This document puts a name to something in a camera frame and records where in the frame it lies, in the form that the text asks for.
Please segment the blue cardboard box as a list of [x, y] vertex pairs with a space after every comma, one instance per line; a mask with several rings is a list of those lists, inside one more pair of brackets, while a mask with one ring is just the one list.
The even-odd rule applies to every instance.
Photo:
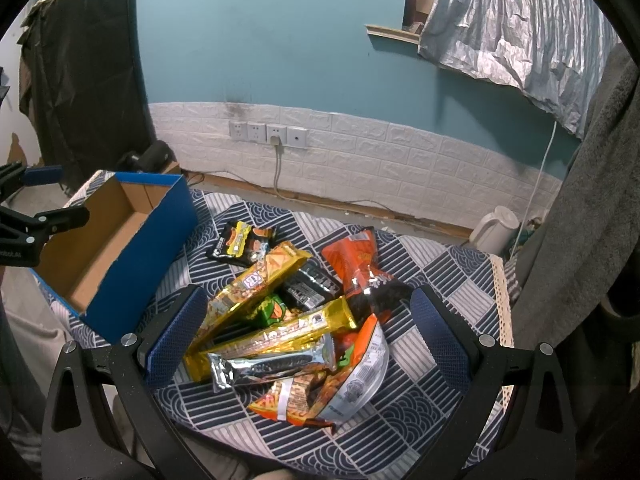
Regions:
[[42, 288], [114, 344], [142, 314], [198, 223], [178, 174], [102, 170], [70, 203], [88, 209], [79, 229], [44, 246], [35, 277]]

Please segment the silver foil snack bar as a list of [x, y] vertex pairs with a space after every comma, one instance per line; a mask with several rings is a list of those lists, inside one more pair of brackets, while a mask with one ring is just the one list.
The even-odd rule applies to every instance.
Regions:
[[225, 359], [217, 353], [208, 352], [207, 357], [215, 392], [336, 370], [334, 342], [328, 334], [309, 344], [303, 344], [302, 350], [263, 353], [233, 359]]

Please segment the green snack bag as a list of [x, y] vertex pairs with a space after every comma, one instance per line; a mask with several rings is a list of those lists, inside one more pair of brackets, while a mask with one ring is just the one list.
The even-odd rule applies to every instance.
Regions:
[[289, 321], [293, 317], [291, 309], [277, 295], [265, 296], [260, 304], [247, 317], [247, 321], [259, 328]]

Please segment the orange white-back snack bag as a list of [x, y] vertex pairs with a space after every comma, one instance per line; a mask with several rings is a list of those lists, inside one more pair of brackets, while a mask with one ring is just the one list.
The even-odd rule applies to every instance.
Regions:
[[390, 360], [390, 348], [375, 314], [367, 317], [349, 350], [347, 365], [324, 381], [309, 409], [306, 425], [344, 424], [381, 387]]

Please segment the black yellow snack bag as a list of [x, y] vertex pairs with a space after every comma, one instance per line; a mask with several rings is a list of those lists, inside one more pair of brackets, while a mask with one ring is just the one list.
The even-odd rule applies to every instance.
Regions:
[[205, 253], [209, 260], [249, 268], [270, 252], [276, 228], [258, 228], [242, 220], [230, 220]]

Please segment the long gold snack pack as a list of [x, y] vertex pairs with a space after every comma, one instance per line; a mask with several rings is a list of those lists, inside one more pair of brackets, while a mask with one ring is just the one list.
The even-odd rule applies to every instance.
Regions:
[[357, 323], [344, 297], [337, 298], [318, 309], [258, 330], [239, 338], [215, 344], [205, 350], [186, 354], [182, 365], [192, 382], [210, 376], [209, 353], [224, 359], [247, 358], [262, 353], [274, 353], [300, 348], [325, 334], [356, 330]]
[[193, 353], [203, 349], [206, 342], [216, 333], [240, 314], [259, 304], [310, 258], [310, 252], [296, 248], [288, 240], [271, 249], [264, 258], [258, 260], [209, 300], [204, 320], [186, 352]]

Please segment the orange black chip bag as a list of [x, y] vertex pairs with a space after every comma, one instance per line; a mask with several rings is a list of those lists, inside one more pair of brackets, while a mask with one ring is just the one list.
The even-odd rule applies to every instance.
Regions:
[[412, 287], [378, 265], [375, 230], [364, 228], [321, 249], [321, 255], [343, 285], [343, 296], [356, 322], [361, 325], [370, 314], [385, 324]]

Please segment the black white-text snack bag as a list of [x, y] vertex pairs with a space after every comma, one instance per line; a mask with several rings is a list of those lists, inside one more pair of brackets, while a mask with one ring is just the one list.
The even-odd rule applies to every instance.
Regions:
[[276, 288], [276, 294], [289, 308], [303, 312], [323, 306], [342, 292], [342, 284], [312, 259]]

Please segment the orange yellow striped snack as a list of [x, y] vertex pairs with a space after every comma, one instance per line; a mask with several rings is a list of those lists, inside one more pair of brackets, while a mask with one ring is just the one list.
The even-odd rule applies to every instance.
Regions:
[[314, 397], [328, 373], [314, 372], [276, 380], [269, 390], [253, 401], [248, 409], [274, 422], [287, 422], [297, 427], [326, 426], [311, 416]]

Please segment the black hanging cloth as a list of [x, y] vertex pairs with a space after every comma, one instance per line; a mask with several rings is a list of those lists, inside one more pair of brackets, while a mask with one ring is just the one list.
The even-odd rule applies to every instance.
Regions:
[[40, 0], [22, 24], [20, 110], [72, 190], [152, 143], [129, 3]]

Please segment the black round speaker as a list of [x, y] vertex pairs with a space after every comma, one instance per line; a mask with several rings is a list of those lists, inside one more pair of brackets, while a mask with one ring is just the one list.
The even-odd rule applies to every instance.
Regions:
[[116, 170], [160, 174], [174, 160], [175, 155], [169, 145], [162, 140], [156, 140], [142, 154], [134, 151], [126, 153], [119, 159]]

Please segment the white electric kettle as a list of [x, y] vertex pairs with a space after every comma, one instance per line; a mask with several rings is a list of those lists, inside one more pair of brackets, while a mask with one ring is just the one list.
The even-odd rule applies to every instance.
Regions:
[[480, 252], [498, 255], [506, 248], [519, 226], [518, 217], [511, 209], [497, 206], [480, 219], [469, 236], [469, 242]]

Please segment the wooden window sill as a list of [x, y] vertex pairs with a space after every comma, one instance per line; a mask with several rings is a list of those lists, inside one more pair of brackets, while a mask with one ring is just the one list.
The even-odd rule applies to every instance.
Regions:
[[395, 40], [404, 44], [414, 44], [415, 46], [420, 42], [420, 36], [414, 32], [371, 24], [365, 24], [364, 27], [370, 37]]

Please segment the silver foil curtain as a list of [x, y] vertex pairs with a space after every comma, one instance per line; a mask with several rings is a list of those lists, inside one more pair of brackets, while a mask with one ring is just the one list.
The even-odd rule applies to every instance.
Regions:
[[581, 139], [619, 43], [593, 0], [435, 0], [418, 51], [447, 70], [515, 88]]

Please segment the white wall socket strip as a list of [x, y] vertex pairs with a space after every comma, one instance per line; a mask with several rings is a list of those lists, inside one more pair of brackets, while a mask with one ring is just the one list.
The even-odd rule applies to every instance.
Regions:
[[230, 139], [233, 141], [288, 146], [289, 148], [306, 148], [308, 146], [308, 130], [302, 127], [230, 120], [228, 128]]

